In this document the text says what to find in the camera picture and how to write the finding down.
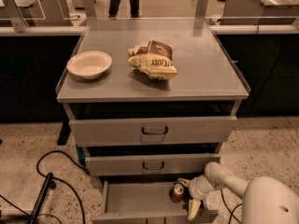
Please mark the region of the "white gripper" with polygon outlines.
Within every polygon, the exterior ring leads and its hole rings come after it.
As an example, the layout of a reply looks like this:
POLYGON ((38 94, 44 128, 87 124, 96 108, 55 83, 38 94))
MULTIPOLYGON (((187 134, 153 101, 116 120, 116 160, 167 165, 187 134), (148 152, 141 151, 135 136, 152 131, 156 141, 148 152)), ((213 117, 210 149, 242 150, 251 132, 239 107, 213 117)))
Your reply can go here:
POLYGON ((179 178, 178 182, 188 188, 189 193, 193 197, 189 200, 188 220, 193 220, 200 209, 201 201, 211 192, 217 189, 217 185, 209 181, 204 175, 195 177, 191 181, 185 178, 179 178))

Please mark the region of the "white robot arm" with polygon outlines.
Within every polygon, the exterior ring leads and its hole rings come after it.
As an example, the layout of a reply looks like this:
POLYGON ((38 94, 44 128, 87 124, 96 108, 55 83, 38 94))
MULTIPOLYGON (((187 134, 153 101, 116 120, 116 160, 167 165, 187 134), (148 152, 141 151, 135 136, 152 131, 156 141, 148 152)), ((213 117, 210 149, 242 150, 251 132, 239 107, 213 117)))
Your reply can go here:
POLYGON ((247 182, 217 162, 204 173, 178 182, 191 194, 188 219, 193 220, 202 200, 212 191, 227 188, 242 200, 242 224, 299 224, 299 197, 280 181, 261 176, 247 182))

